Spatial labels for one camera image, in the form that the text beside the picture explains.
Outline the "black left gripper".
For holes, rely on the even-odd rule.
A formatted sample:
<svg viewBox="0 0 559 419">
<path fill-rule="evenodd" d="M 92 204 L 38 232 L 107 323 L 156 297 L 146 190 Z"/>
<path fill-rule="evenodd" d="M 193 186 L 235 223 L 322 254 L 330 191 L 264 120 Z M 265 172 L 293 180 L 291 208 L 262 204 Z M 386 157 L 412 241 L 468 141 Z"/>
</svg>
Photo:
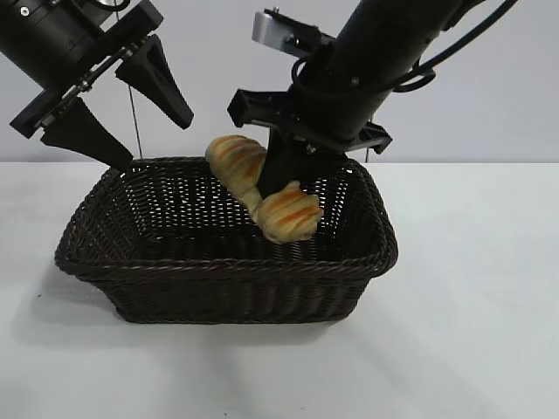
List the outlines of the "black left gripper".
<svg viewBox="0 0 559 419">
<path fill-rule="evenodd" d="M 139 2 L 121 20 L 103 30 L 101 24 L 127 8 L 98 1 L 10 1 L 9 60 L 44 91 L 28 104 L 10 125 L 26 138 L 95 65 L 106 57 L 128 50 L 163 21 L 150 1 Z M 115 76 L 154 103 L 181 129 L 194 113 L 169 69 L 157 35 L 126 58 Z M 82 98 L 76 98 L 44 128 L 41 141 L 88 156 L 118 170 L 125 170 L 133 155 L 95 118 Z"/>
</svg>

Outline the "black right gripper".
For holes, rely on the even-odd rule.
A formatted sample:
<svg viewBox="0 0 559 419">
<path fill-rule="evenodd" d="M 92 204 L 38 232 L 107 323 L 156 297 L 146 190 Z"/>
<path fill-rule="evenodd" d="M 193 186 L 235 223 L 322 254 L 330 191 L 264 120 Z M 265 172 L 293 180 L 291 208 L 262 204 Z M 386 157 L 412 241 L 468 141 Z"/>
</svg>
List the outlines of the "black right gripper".
<svg viewBox="0 0 559 419">
<path fill-rule="evenodd" d="M 392 138 L 356 110 L 359 104 L 319 98 L 296 86 L 284 92 L 238 89 L 227 107 L 233 124 L 271 129 L 258 179 L 261 196 L 336 171 L 346 163 L 345 152 L 371 148 L 382 153 Z"/>
</svg>

